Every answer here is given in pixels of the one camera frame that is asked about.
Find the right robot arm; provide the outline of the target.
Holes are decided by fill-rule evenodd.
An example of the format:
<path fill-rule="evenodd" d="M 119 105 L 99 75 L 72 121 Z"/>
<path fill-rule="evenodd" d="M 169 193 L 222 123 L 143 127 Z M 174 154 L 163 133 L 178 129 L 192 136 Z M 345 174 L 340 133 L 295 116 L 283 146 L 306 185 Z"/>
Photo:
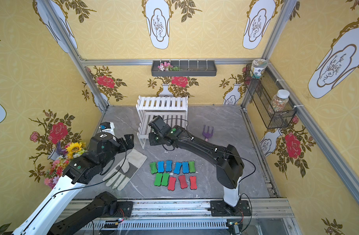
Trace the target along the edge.
<path fill-rule="evenodd" d="M 172 146 L 190 151 L 207 160 L 216 168 L 216 177 L 223 186 L 223 200 L 210 201 L 212 216 L 252 216 L 250 200 L 241 200 L 240 182 L 243 179 L 244 163 L 237 149 L 228 145 L 218 146 L 188 132 L 185 128 L 169 126 L 160 116 L 155 116 L 148 126 L 151 146 Z"/>

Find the red eraser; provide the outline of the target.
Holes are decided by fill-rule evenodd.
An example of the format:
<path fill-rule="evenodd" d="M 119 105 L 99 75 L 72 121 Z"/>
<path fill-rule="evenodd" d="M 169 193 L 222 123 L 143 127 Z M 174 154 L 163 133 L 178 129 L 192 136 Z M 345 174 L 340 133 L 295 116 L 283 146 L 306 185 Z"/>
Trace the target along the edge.
<path fill-rule="evenodd" d="M 174 191 L 174 190 L 175 190 L 175 184 L 176 184 L 176 178 L 170 176 L 170 177 L 169 177 L 169 182 L 168 182 L 167 189 L 168 189 L 169 191 Z"/>
<path fill-rule="evenodd" d="M 197 187 L 197 177 L 196 176 L 190 176 L 190 190 L 196 190 Z"/>
<path fill-rule="evenodd" d="M 178 177 L 178 180 L 179 180 L 180 188 L 181 188 L 181 189 L 186 189 L 186 188 L 188 188 L 188 184 L 187 184 L 186 176 L 185 176 L 185 175 L 180 175 L 180 176 Z"/>

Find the green eraser bottom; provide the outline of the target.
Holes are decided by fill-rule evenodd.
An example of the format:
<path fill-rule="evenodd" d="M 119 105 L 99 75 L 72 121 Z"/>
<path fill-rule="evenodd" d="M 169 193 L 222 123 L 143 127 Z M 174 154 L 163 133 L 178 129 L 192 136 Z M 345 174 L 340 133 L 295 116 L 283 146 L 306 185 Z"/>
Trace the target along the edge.
<path fill-rule="evenodd" d="M 168 173 L 164 173 L 161 180 L 162 186 L 168 186 L 170 175 Z"/>
<path fill-rule="evenodd" d="M 162 174 L 162 173 L 157 173 L 157 174 L 155 175 L 155 182 L 154 182 L 154 185 L 155 185 L 155 186 L 157 186 L 157 187 L 160 187 L 160 186 L 161 186 L 162 177 L 163 177 L 163 174 Z"/>

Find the blue eraser top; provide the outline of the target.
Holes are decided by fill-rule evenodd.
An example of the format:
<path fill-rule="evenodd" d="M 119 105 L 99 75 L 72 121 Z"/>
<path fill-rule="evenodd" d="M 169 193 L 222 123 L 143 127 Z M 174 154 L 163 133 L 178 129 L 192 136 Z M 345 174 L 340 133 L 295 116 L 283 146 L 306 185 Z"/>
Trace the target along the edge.
<path fill-rule="evenodd" d="M 180 174 L 181 167 L 182 167 L 182 162 L 176 162 L 175 168 L 173 170 L 173 173 L 174 174 Z"/>
<path fill-rule="evenodd" d="M 173 161 L 167 160 L 165 162 L 165 172 L 172 172 L 172 170 L 173 170 Z"/>
<path fill-rule="evenodd" d="M 165 162 L 164 161 L 158 161 L 157 163 L 157 172 L 158 173 L 164 173 L 165 172 Z"/>
<path fill-rule="evenodd" d="M 182 172 L 183 174 L 188 174 L 190 172 L 189 163 L 183 162 L 182 163 Z"/>

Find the green eraser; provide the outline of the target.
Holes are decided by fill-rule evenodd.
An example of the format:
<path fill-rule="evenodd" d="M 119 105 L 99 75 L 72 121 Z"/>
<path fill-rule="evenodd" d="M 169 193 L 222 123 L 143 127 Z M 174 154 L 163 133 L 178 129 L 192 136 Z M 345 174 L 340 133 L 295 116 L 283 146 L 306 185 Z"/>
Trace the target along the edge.
<path fill-rule="evenodd" d="M 168 173 L 164 173 L 161 180 L 162 186 L 168 186 L 170 175 Z"/>
<path fill-rule="evenodd" d="M 155 186 L 157 186 L 157 187 L 160 187 L 160 186 L 161 186 L 162 177 L 163 177 L 163 174 L 162 174 L 162 173 L 157 173 L 157 174 L 155 175 L 155 182 L 154 182 L 154 185 L 155 185 Z"/>
<path fill-rule="evenodd" d="M 190 173 L 195 173 L 196 172 L 196 168 L 195 168 L 195 162 L 194 161 L 189 161 L 189 172 Z"/>
<path fill-rule="evenodd" d="M 151 170 L 151 174 L 156 174 L 156 173 L 158 173 L 157 163 L 156 163 L 156 162 L 151 162 L 151 163 L 150 163 L 150 170 Z"/>

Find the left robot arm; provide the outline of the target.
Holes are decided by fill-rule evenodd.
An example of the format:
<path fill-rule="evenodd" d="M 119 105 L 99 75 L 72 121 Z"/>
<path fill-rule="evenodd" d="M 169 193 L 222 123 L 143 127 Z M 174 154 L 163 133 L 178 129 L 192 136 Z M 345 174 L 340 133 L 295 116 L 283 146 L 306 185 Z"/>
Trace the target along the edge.
<path fill-rule="evenodd" d="M 88 206 L 70 217 L 57 221 L 67 205 L 100 175 L 117 154 L 134 148 L 132 134 L 117 138 L 108 132 L 100 132 L 91 138 L 87 152 L 73 159 L 37 209 L 13 231 L 14 235 L 73 235 L 92 220 L 102 215 L 114 215 L 117 199 L 103 192 Z"/>

